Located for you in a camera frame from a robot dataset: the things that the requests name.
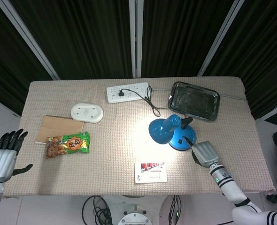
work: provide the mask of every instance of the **blue desk lamp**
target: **blue desk lamp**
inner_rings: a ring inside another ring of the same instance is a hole
[[[188,143],[195,143],[196,134],[189,126],[192,117],[182,119],[178,115],[171,115],[167,119],[153,120],[149,125],[149,134],[159,144],[167,144],[180,151],[190,149]]]

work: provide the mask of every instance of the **white power strip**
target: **white power strip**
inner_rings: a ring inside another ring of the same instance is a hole
[[[107,100],[109,103],[117,103],[117,102],[127,102],[127,101],[133,101],[133,100],[139,100],[141,99],[137,94],[133,93],[132,91],[135,91],[138,93],[141,97],[147,96],[147,88],[148,83],[134,83],[134,84],[127,84],[127,85],[121,85],[121,86],[115,86],[115,87],[108,87],[107,90]],[[119,92],[121,89],[129,89],[132,91],[123,90],[124,96],[119,96]]]

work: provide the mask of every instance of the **beige tablecloth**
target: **beige tablecloth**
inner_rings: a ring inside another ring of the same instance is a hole
[[[29,134],[23,142],[15,168],[32,163],[32,169],[6,183],[6,196],[15,195],[173,195],[219,192],[208,169],[194,163],[190,151],[177,151],[160,145],[148,133],[156,119],[150,106],[142,101],[109,104],[106,87],[148,82],[153,89],[171,89],[183,81],[216,90],[221,95],[245,97],[245,88],[236,77],[182,77],[114,80],[32,82],[23,110],[20,128]],[[168,91],[153,93],[156,106],[166,106]],[[45,115],[70,117],[76,103],[97,104],[103,119],[85,123],[91,134],[90,153],[75,153],[46,159],[45,146],[34,143]],[[173,114],[161,110],[162,118]],[[190,124],[197,142],[209,140],[223,164],[245,192],[273,192],[255,121],[248,103],[221,97],[214,122],[195,119]],[[168,182],[135,184],[136,161],[167,164]]]

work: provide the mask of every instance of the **notebook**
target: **notebook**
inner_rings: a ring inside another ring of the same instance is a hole
[[[36,144],[46,144],[46,139],[53,136],[72,135],[82,132],[84,122],[60,116],[44,116]]]

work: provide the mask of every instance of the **lamp shade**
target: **lamp shade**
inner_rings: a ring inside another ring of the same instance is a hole
[[[149,125],[149,134],[159,144],[167,144],[174,135],[174,130],[181,127],[181,118],[171,115],[167,119],[153,120]]]

